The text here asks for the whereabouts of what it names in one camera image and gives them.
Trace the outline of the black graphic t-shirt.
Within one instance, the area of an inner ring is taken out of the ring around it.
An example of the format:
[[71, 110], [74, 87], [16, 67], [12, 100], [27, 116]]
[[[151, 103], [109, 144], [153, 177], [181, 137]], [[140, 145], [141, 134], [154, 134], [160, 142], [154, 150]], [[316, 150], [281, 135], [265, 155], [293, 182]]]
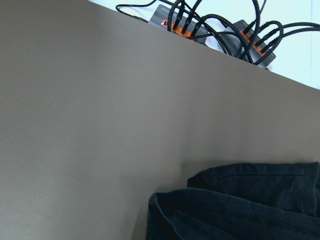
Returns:
[[237, 163], [154, 193], [148, 240], [317, 240], [320, 164]]

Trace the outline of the grey orange power strip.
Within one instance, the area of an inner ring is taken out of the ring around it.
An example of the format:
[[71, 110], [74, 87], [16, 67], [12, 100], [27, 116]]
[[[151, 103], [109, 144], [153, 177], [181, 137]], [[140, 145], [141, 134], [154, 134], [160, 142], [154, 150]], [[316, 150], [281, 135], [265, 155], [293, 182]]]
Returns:
[[183, 38], [192, 40], [199, 44], [205, 45], [208, 38], [213, 37], [223, 52], [239, 59], [245, 52], [245, 47], [250, 42], [253, 30], [244, 33], [248, 26], [244, 20], [226, 25], [224, 31], [218, 32], [214, 29], [209, 30], [209, 26], [200, 25], [199, 22], [191, 20], [189, 16], [185, 17], [180, 12], [170, 13], [171, 10], [159, 5], [148, 21], [150, 25], [163, 30], [168, 29], [168, 19], [171, 17], [171, 32]]

